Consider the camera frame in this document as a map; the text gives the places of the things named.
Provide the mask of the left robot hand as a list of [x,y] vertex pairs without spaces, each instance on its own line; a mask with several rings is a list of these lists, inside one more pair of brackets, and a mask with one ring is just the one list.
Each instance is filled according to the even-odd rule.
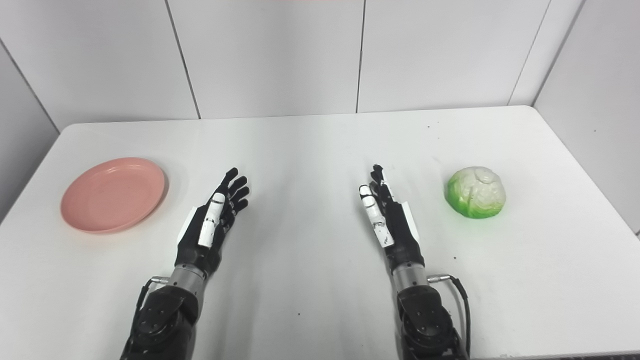
[[249,205],[248,182],[233,167],[210,198],[194,208],[177,244],[176,268],[194,267],[205,277],[217,271],[227,233],[238,214]]

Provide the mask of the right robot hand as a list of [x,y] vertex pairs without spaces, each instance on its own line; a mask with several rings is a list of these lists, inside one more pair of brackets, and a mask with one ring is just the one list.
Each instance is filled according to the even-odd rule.
[[405,265],[424,267],[418,239],[410,228],[408,203],[394,198],[381,165],[373,164],[370,177],[370,183],[359,187],[359,199],[390,272]]

